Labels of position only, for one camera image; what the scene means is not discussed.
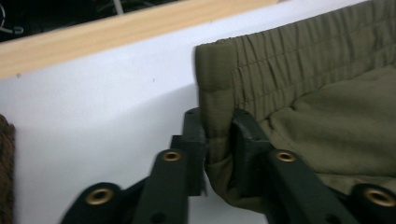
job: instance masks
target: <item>wooden edge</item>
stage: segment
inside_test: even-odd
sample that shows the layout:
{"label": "wooden edge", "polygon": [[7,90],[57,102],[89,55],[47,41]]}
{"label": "wooden edge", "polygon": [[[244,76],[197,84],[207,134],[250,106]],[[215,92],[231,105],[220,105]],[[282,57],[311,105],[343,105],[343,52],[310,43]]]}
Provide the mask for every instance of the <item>wooden edge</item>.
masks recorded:
{"label": "wooden edge", "polygon": [[188,0],[0,44],[0,79],[178,29],[275,4],[278,0]]}

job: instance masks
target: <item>brown woven object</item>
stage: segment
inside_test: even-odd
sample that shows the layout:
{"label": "brown woven object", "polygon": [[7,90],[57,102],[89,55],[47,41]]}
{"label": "brown woven object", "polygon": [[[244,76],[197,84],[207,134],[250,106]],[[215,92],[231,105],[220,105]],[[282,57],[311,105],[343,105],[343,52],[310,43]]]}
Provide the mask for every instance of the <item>brown woven object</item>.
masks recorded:
{"label": "brown woven object", "polygon": [[0,115],[0,224],[12,224],[14,133],[14,126]]}

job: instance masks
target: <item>white surface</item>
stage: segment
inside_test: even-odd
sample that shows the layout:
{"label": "white surface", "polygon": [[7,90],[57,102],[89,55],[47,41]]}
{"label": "white surface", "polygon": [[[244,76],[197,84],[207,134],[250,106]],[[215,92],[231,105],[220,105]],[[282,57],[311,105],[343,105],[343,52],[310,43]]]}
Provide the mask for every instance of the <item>white surface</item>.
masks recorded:
{"label": "white surface", "polygon": [[[0,114],[17,128],[15,223],[59,223],[88,186],[146,176],[197,106],[194,46],[360,1],[283,1],[0,81]],[[190,205],[190,223],[263,223],[213,192]]]}

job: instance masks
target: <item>olive green fabric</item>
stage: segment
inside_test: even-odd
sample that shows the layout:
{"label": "olive green fabric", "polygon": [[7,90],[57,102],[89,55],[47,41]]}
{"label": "olive green fabric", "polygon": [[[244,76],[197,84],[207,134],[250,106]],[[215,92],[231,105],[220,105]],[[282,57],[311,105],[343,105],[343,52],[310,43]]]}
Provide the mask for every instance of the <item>olive green fabric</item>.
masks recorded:
{"label": "olive green fabric", "polygon": [[[356,104],[351,102],[359,98],[356,91],[364,91],[364,83],[373,81],[376,83],[373,85],[384,84],[382,81],[374,81],[377,78],[383,78],[381,74],[385,70],[381,68],[386,67],[386,74],[388,74],[386,77],[394,76],[394,74],[390,75],[392,73],[389,69],[392,70],[391,67],[396,62],[395,11],[396,1],[394,0],[368,1],[273,30],[223,39],[197,47],[195,64],[200,110],[210,145],[206,172],[217,194],[232,205],[263,212],[259,198],[241,198],[237,190],[233,188],[231,180],[233,155],[230,154],[227,145],[233,107],[249,111],[275,147],[297,151],[308,164],[314,165],[313,168],[320,174],[320,178],[329,186],[343,192],[359,182],[371,182],[393,188],[396,176],[394,174],[396,171],[395,149],[392,149],[395,147],[395,142],[391,141],[391,138],[396,139],[392,135],[394,132],[391,131],[395,129],[394,117],[386,118],[393,122],[384,122],[381,118],[385,116],[382,115],[384,111],[388,111],[385,113],[387,116],[392,113],[396,114],[396,101],[383,97],[387,94],[385,91],[379,91],[375,95],[374,92],[368,90],[361,97],[372,96],[372,93],[371,98],[359,99],[360,103]],[[373,80],[359,80],[359,76],[370,71],[373,71]],[[345,80],[351,81],[345,84],[350,87],[354,87],[355,82],[361,85],[349,92],[342,86],[344,83],[342,81]],[[338,82],[341,86],[331,86]],[[339,98],[345,101],[338,99],[337,95],[330,100],[330,103],[334,105],[334,110],[338,109],[333,114],[324,109],[327,107],[317,108],[314,112],[309,111],[314,106],[306,105],[303,99],[299,101],[302,96],[302,98],[307,97],[306,100],[313,97],[315,101],[310,104],[314,105],[318,101],[327,101],[326,98],[321,99],[327,97],[326,90],[332,90],[333,93],[343,91],[340,92]],[[356,94],[347,99],[352,92]],[[394,91],[389,91],[389,95],[392,94],[394,97]],[[375,110],[375,105],[370,104],[375,101],[374,99],[380,105],[390,104],[390,106]],[[322,103],[318,106],[328,106],[325,102]],[[300,104],[306,105],[306,108],[304,107],[302,111],[294,110],[295,106],[300,108]],[[359,104],[367,105],[360,107],[359,110],[354,107]],[[358,114],[362,110],[366,110],[366,113],[375,111],[375,114],[373,116]],[[289,111],[294,117],[300,116],[304,119],[287,119],[288,122],[286,122],[283,120],[283,115],[289,114],[285,111]],[[369,123],[364,127],[369,125],[373,127],[368,129],[371,130],[368,133],[357,132],[361,131],[361,126],[355,126],[356,128],[352,129],[354,132],[344,130],[348,135],[338,137],[328,135],[328,138],[322,136],[328,142],[323,139],[320,142],[316,139],[318,135],[311,135],[312,132],[309,133],[308,129],[304,133],[305,143],[301,145],[295,143],[293,132],[304,128],[305,119],[310,119],[309,113],[316,113],[315,116],[311,116],[311,131],[321,129],[321,133],[326,132],[324,131],[326,125],[320,123],[321,120],[323,122],[326,120],[321,117],[325,115],[324,112],[327,112],[326,115],[333,115],[333,119],[345,114],[345,119],[348,119],[350,126],[358,125],[355,116],[368,119]],[[345,123],[340,129],[349,125]],[[289,126],[297,128],[291,131]],[[336,123],[332,123],[329,132],[335,132],[335,130],[337,130]],[[333,141],[331,138],[334,137],[341,139],[338,139],[339,143],[327,145]],[[359,149],[360,145],[356,145],[356,142],[359,143],[360,140],[364,140],[362,142],[367,144],[364,149]],[[315,148],[319,146],[319,142],[328,146],[321,150],[321,153],[325,150],[326,154],[320,154],[319,151],[313,153],[315,150],[312,149],[313,146],[300,148],[300,146],[305,147],[308,141],[315,143]],[[385,151],[383,156],[376,155],[383,151]],[[326,162],[320,162],[324,156]],[[340,157],[346,158],[340,162],[338,161]],[[355,167],[355,161],[359,161],[360,158],[362,161],[359,164],[364,167]]]}
{"label": "olive green fabric", "polygon": [[0,115],[0,223],[11,224],[14,205],[14,126]]}

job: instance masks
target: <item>light wood trim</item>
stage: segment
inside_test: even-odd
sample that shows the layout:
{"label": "light wood trim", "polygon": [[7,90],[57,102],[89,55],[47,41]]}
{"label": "light wood trim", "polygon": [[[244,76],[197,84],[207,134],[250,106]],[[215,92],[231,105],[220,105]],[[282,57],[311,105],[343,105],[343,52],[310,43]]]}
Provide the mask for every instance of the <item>light wood trim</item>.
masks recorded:
{"label": "light wood trim", "polygon": [[186,0],[0,44],[0,79],[155,35],[218,20],[278,0]]}

